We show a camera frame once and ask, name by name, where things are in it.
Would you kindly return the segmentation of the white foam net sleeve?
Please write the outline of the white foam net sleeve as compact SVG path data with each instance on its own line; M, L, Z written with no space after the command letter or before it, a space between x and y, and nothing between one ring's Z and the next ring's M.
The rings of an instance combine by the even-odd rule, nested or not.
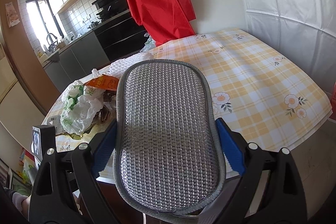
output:
M132 65L152 59L154 59L154 56L149 52L136 53L135 55L113 62L105 74L120 79L125 71Z

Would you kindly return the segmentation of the grey mesh scrubbing sponge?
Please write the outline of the grey mesh scrubbing sponge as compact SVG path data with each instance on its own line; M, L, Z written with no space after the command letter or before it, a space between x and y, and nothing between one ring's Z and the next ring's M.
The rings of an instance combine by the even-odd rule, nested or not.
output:
M131 207L169 223L197 223L196 212L221 193L226 164L210 88L197 67L153 59L125 71L113 175Z

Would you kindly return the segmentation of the yellow plaid floral tablecloth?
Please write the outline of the yellow plaid floral tablecloth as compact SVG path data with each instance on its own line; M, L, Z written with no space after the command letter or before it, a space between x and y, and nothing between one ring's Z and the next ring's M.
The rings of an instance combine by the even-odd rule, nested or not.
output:
M214 116L262 149L294 149L331 116L325 92L297 65L240 30L172 40L115 62L150 58L184 61L197 67L211 89Z

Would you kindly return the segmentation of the grey kitchen cabinets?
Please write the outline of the grey kitchen cabinets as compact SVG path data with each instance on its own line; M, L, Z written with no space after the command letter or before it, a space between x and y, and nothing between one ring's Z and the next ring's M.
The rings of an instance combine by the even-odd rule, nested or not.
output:
M88 32L56 53L56 60L43 66L59 92L83 77L92 69L106 66L109 59L94 32Z

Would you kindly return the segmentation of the chrome kitchen faucet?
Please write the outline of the chrome kitchen faucet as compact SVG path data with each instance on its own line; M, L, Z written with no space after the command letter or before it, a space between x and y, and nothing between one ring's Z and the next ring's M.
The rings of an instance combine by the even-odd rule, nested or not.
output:
M49 44L48 50L50 52L54 52L56 46L58 45L58 37L53 33L48 33L46 39Z

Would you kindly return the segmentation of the black built-in oven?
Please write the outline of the black built-in oven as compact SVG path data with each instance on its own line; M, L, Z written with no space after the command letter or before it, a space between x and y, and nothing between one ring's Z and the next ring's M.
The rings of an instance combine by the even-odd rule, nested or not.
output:
M129 11L102 22L93 32L110 61L139 52L147 41L147 30L135 22Z

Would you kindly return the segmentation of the black range hood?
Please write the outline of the black range hood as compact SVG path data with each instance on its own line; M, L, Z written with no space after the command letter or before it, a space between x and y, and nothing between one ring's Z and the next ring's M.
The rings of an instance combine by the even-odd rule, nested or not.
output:
M127 0L95 0L92 5L98 10L96 15L102 21L129 9Z

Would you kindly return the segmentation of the white green plastic bag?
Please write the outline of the white green plastic bag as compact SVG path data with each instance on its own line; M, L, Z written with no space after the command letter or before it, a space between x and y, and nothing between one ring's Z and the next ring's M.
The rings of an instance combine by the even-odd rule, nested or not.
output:
M62 94L60 124L68 134L83 134L103 108L103 89L85 86L80 80L69 85Z

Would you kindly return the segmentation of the white quilted cover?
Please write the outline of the white quilted cover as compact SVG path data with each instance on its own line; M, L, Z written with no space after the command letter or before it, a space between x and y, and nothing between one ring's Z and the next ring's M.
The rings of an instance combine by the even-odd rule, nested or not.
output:
M306 72L335 85L335 0L244 0L247 30Z

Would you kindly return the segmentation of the orange snack wrapper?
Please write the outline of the orange snack wrapper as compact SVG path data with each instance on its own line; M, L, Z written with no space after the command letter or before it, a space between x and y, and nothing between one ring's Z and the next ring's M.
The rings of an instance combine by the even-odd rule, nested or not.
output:
M100 75L87 81L84 85L102 90L116 91L119 79L109 75Z

